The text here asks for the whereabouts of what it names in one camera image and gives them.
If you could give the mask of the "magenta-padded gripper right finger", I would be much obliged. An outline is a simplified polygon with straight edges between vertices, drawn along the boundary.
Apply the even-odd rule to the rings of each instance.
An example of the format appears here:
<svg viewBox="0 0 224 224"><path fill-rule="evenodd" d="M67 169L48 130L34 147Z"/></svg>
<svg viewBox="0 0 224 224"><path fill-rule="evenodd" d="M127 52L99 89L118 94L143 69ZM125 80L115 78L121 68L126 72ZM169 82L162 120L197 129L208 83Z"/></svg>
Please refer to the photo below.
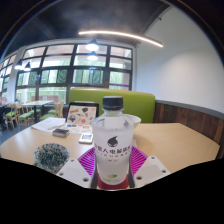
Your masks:
<svg viewBox="0 0 224 224"><path fill-rule="evenodd" d="M137 147L132 147L128 174L130 188L143 187L169 174L156 156L147 156Z"/></svg>

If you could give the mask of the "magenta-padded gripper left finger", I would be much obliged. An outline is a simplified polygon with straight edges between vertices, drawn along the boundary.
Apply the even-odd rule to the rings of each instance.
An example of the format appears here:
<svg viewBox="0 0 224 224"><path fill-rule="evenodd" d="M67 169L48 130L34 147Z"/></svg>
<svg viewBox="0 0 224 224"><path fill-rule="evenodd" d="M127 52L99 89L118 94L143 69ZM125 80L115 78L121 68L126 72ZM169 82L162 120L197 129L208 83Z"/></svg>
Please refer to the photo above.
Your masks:
<svg viewBox="0 0 224 224"><path fill-rule="evenodd" d="M98 172L95 162L95 148L92 147L78 159L69 159L58 171L57 176L83 188L96 189Z"/></svg>

